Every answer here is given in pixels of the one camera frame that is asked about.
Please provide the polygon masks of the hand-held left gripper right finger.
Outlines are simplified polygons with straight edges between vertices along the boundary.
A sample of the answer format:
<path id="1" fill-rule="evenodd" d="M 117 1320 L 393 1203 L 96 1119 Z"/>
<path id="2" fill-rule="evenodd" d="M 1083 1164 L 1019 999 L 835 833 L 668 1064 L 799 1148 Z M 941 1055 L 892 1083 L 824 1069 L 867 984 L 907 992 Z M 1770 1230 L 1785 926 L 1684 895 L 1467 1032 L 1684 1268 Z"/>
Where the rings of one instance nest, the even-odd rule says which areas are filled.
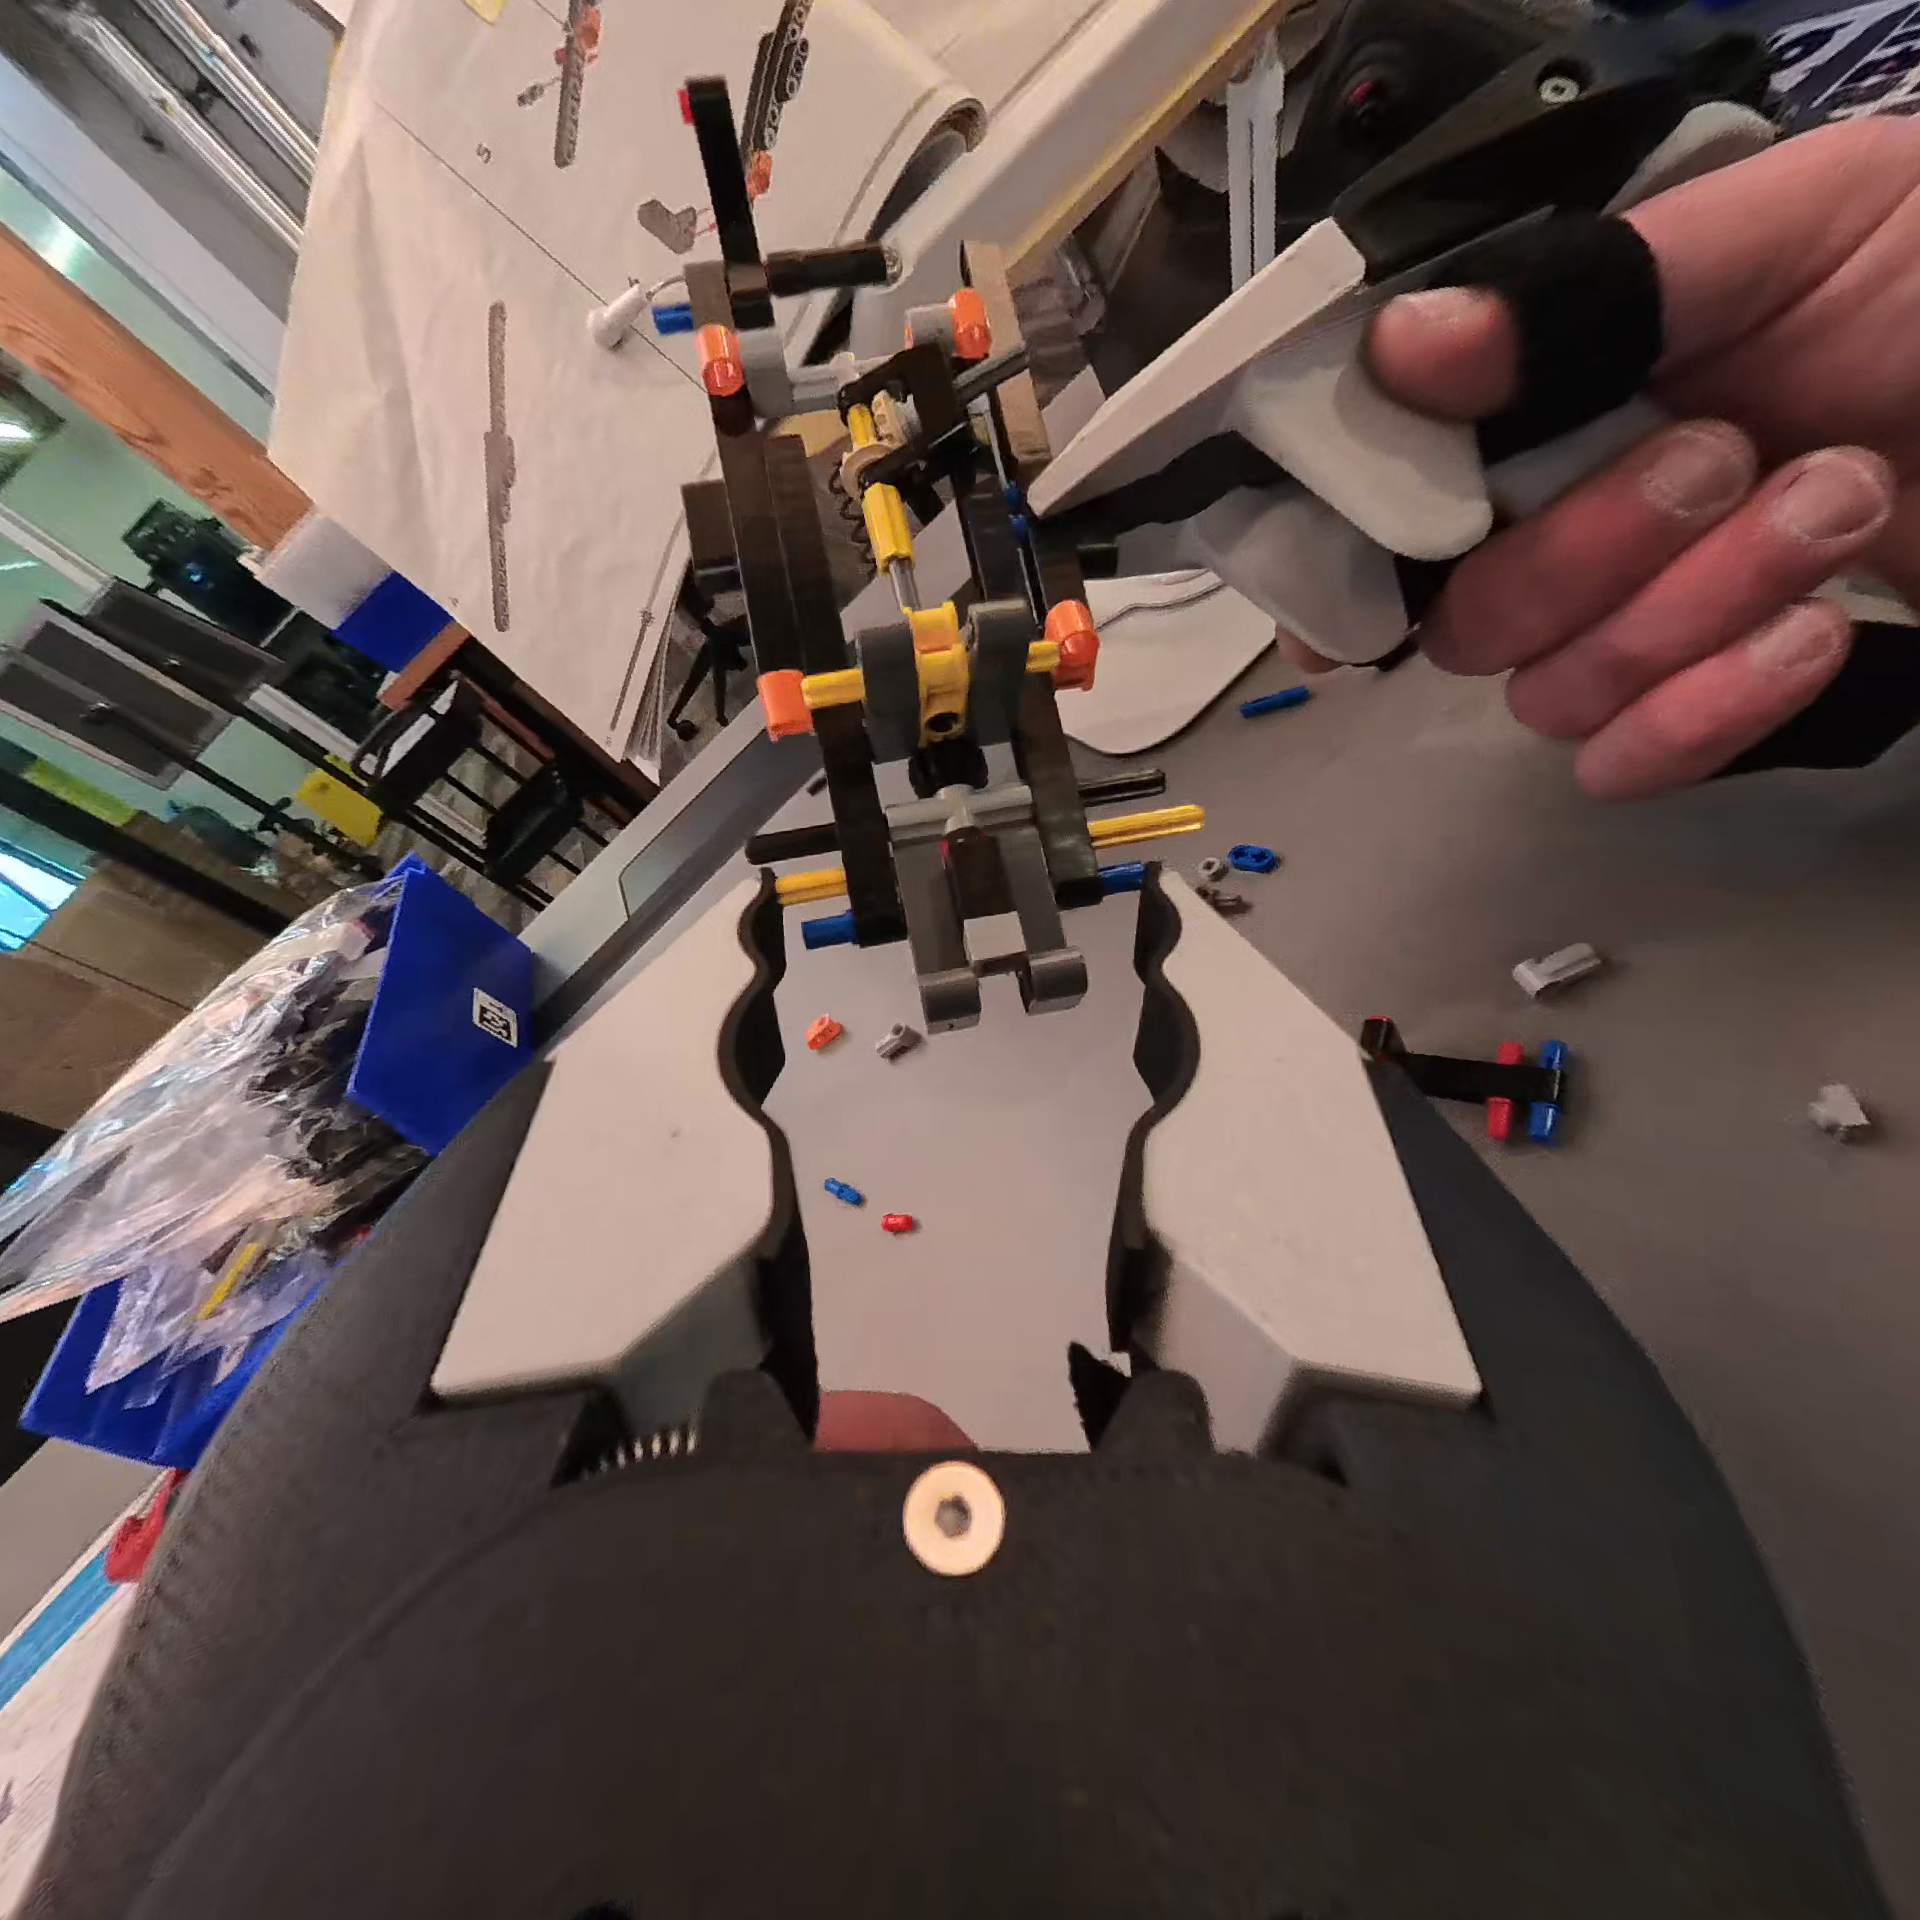
<path id="1" fill-rule="evenodd" d="M 1150 1107 L 1122 1160 L 1113 1348 L 1197 1380 L 1210 1410 L 1473 1405 L 1358 1044 L 1181 877 L 1145 877 L 1137 973 Z"/>

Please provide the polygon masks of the page holder clip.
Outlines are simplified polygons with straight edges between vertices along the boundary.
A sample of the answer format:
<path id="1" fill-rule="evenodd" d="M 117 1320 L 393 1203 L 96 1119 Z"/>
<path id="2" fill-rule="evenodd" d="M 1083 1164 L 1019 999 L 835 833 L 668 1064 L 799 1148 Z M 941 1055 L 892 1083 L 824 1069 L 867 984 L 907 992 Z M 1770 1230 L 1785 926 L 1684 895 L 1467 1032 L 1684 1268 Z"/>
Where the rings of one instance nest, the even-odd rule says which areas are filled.
<path id="1" fill-rule="evenodd" d="M 685 262 L 705 230 L 708 213 L 700 205 L 673 208 L 660 200 L 636 205 L 644 260 L 626 269 L 616 296 L 589 313 L 588 334 L 597 347 L 620 349 L 636 327 L 688 329 Z"/>

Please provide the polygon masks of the person's right hand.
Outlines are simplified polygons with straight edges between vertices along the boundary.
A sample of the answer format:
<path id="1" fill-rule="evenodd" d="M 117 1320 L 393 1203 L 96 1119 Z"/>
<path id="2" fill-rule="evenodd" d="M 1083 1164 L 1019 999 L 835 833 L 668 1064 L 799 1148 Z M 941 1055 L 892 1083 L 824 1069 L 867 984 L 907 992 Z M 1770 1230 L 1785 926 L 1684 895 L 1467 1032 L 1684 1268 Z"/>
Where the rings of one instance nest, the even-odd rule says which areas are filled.
<path id="1" fill-rule="evenodd" d="M 1385 304 L 1381 388 L 1488 426 L 1568 414 L 1597 296 L 1670 424 L 1461 560 L 1426 655 L 1501 674 L 1604 801 L 1873 762 L 1917 732 L 1917 627 L 1858 623 L 1826 587 L 1917 606 L 1917 117 L 1823 125 L 1544 239 Z"/>

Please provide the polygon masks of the pile of clear plastic bags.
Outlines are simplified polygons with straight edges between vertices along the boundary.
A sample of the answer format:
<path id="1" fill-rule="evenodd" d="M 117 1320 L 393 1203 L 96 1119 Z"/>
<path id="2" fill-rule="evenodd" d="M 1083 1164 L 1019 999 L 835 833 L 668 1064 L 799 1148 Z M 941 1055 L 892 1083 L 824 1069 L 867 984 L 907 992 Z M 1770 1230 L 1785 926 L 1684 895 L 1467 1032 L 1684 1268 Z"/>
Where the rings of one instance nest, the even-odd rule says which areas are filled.
<path id="1" fill-rule="evenodd" d="M 404 879 L 227 975 L 5 1193 L 5 1323 L 104 1309 L 85 1395 L 153 1405 L 262 1356 L 430 1164 L 352 1093 Z"/>

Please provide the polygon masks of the lego instruction booklet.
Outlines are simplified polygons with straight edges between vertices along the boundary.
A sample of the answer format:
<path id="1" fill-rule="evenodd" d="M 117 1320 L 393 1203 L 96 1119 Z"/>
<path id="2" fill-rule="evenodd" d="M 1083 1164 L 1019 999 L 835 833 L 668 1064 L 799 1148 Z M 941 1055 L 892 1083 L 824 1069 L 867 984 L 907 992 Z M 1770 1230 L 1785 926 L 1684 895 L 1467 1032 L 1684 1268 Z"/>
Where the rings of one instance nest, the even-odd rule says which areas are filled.
<path id="1" fill-rule="evenodd" d="M 271 426 L 273 462 L 597 746 L 660 768 L 663 637 L 712 473 L 691 339 L 593 317 L 718 237 L 678 89 L 778 83 L 769 251 L 878 237 L 892 284 L 776 303 L 799 363 L 905 342 L 968 242 L 1034 253 L 1135 160 L 1274 5 L 601 5 L 558 157 L 566 5 L 357 5 L 332 68 Z"/>

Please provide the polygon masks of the small red lego piece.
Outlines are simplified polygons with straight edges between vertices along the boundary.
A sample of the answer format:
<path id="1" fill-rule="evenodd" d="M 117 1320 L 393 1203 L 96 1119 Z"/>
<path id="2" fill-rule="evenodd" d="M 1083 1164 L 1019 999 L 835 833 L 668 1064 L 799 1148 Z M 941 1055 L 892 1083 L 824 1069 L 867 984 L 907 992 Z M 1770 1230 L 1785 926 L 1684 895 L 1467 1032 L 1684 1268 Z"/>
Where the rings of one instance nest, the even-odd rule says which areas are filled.
<path id="1" fill-rule="evenodd" d="M 118 1522 L 104 1559 L 106 1580 L 110 1583 L 137 1586 L 141 1581 L 169 1520 L 175 1500 L 180 1493 L 182 1478 L 184 1475 L 180 1470 L 167 1470 L 153 1487 L 149 1503 Z"/>

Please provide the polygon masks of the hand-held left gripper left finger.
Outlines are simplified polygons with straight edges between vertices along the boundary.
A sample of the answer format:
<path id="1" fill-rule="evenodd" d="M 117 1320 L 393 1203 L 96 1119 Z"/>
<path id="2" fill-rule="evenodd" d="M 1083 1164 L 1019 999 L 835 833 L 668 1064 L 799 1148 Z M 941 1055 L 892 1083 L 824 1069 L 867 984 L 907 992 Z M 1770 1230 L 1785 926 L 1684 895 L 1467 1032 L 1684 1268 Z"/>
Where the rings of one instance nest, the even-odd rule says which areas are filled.
<path id="1" fill-rule="evenodd" d="M 702 1403 L 769 1372 L 821 1397 L 784 1064 L 782 909 L 738 882 L 551 1055 L 434 1376 L 446 1402 L 562 1386 Z"/>

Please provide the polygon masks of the black lego beam with pins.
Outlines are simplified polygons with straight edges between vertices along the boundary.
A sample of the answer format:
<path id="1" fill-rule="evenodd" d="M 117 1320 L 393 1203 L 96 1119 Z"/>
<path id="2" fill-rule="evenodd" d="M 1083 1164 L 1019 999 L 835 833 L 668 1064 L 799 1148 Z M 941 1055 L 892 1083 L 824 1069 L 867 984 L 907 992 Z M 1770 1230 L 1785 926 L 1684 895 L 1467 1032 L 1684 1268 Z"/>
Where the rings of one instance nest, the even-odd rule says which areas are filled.
<path id="1" fill-rule="evenodd" d="M 1398 1064 L 1428 1097 L 1478 1107 L 1492 1143 L 1552 1147 L 1561 1136 L 1573 1060 L 1562 1041 L 1507 1041 L 1490 1060 L 1457 1058 L 1412 1049 L 1393 1019 L 1372 1018 L 1362 1022 L 1356 1044 L 1369 1060 Z"/>

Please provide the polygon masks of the blue bin with marker label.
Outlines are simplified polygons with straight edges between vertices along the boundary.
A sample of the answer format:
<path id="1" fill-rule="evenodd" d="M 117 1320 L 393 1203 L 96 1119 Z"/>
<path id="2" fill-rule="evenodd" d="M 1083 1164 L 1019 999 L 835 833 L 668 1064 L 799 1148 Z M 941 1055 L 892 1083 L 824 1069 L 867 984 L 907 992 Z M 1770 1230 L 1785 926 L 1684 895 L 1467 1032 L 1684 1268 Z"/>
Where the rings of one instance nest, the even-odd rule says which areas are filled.
<path id="1" fill-rule="evenodd" d="M 432 1162 L 529 1062 L 533 959 L 419 858 L 389 877 L 404 879 L 397 929 L 350 1093 Z M 135 1407 L 79 1390 L 79 1331 L 98 1331 L 106 1311 L 74 1308 L 20 1424 L 154 1470 L 190 1470 L 201 1457 L 292 1324 L 231 1378 L 180 1378 L 156 1403 Z"/>

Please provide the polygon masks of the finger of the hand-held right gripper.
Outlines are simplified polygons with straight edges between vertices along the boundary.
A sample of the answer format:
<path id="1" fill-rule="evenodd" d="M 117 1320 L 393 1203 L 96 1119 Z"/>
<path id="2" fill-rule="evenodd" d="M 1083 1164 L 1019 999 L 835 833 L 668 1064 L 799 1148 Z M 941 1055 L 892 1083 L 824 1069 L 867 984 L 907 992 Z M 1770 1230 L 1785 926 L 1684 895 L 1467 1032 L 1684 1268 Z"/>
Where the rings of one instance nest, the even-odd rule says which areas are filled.
<path id="1" fill-rule="evenodd" d="M 1027 488 L 1056 519 L 1152 480 L 1200 442 L 1244 432 L 1274 462 L 1293 414 L 1356 356 L 1368 262 L 1325 219 L 1108 396 Z"/>

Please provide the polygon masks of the black lego chassis assembly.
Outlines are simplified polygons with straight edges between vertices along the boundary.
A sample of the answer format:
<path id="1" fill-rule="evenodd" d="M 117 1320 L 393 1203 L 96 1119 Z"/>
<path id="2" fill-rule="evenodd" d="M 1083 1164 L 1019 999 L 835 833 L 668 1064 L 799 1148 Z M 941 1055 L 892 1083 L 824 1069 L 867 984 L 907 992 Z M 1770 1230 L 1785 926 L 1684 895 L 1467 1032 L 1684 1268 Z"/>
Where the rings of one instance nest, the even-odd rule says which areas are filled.
<path id="1" fill-rule="evenodd" d="M 718 257 L 687 269 L 718 477 L 691 484 L 693 575 L 738 591 L 773 741 L 816 744 L 839 867 L 780 900 L 844 900 L 857 947 L 905 940 L 929 1032 L 971 1027 L 981 978 L 1030 1013 L 1087 995 L 1065 914 L 1108 893 L 1100 851 L 1197 832 L 1166 808 L 1090 821 L 1060 698 L 1096 685 L 1075 538 L 1037 528 L 1051 447 L 997 249 L 878 358 L 802 366 L 776 299 L 889 284 L 878 245 L 768 253 L 723 77 L 679 89 Z"/>

